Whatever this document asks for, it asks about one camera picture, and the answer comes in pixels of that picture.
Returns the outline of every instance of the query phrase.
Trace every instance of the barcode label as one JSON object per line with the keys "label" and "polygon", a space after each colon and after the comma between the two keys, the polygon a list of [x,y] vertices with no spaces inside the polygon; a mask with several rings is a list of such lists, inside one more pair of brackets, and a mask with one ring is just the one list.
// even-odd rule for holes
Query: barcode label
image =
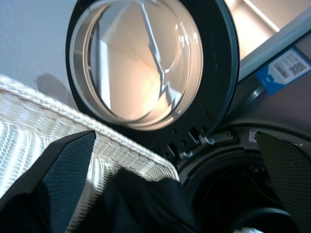
{"label": "barcode label", "polygon": [[310,63],[298,54],[295,49],[290,49],[270,65],[269,74],[274,83],[286,85],[311,70]]}
{"label": "barcode label", "polygon": [[285,70],[285,67],[282,66],[281,62],[276,63],[274,67],[284,79],[287,79],[289,77],[288,73]]}
{"label": "barcode label", "polygon": [[305,69],[307,69],[307,67],[301,61],[299,61],[298,63],[289,68],[289,70],[293,73],[293,75],[297,75],[300,72],[304,71]]}
{"label": "barcode label", "polygon": [[[298,49],[292,47],[268,65],[255,72],[261,85],[269,95],[281,90],[292,81],[311,72],[311,61],[308,60]],[[250,142],[256,142],[253,131],[249,135]]]}

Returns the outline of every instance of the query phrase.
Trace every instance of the sticker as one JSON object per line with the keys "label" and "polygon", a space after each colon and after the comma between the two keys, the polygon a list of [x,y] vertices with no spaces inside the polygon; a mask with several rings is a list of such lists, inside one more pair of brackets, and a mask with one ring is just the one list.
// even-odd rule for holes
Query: sticker
{"label": "sticker", "polygon": [[256,76],[271,95],[311,70],[310,61],[291,48],[256,72]]}
{"label": "sticker", "polygon": [[257,133],[257,130],[250,130],[249,131],[249,136],[248,136],[249,142],[257,143],[256,133]]}

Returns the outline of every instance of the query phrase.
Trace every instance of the open washer door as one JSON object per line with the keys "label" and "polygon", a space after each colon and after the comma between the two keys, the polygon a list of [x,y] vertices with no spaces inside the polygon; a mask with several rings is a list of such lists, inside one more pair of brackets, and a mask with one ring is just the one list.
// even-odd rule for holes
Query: open washer door
{"label": "open washer door", "polygon": [[225,116],[240,58],[223,0],[81,0],[66,62],[81,112],[173,159]]}

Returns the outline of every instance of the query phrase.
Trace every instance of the barcode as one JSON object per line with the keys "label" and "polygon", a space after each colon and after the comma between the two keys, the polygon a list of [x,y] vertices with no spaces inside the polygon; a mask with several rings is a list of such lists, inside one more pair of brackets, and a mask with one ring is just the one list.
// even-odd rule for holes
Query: barcode
{"label": "barcode", "polygon": [[276,63],[274,65],[275,69],[282,75],[284,79],[287,79],[289,77],[288,73],[285,71],[285,69],[280,65],[280,62]]}
{"label": "barcode", "polygon": [[301,71],[304,71],[307,67],[301,62],[297,62],[295,65],[290,67],[290,71],[293,73],[293,75],[299,74]]}

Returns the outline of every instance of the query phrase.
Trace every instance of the white wicker basket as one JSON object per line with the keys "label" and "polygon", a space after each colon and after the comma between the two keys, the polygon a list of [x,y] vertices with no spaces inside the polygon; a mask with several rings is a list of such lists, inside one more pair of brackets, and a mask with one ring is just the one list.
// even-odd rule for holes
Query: white wicker basket
{"label": "white wicker basket", "polygon": [[178,180],[172,164],[94,119],[0,75],[0,197],[52,141],[95,130],[86,185],[68,231],[121,167],[147,180]]}

